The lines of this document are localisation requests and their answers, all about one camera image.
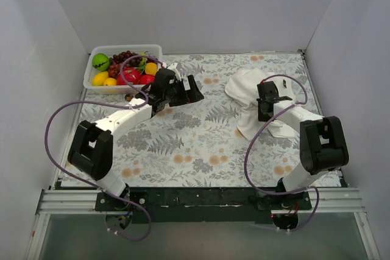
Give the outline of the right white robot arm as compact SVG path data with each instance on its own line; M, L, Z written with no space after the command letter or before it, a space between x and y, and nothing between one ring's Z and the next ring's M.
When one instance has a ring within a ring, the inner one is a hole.
M280 96L273 81L262 81L257 90L258 120L282 121L299 134L300 163L275 188L276 204L281 209L291 209L298 202L295 190L306 190L327 172L349 162L341 121L336 116L314 114L291 97Z

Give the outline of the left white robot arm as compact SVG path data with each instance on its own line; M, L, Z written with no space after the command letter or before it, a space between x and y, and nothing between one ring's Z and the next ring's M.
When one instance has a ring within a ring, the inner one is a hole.
M188 89L176 69L159 69L155 80L143 86L123 109L95 122L82 121L77 126L68 162L110 193L108 203L114 210L123 211L130 203L125 193L128 186L113 170L114 143L167 105L172 108L203 100L194 76L188 75L187 80Z

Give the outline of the small dark brooch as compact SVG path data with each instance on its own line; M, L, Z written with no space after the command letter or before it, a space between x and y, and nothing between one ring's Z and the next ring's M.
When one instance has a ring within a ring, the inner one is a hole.
M125 95L125 100L126 101L130 101L130 100L132 100L132 98L133 98L133 95L131 95L131 94L126 94Z

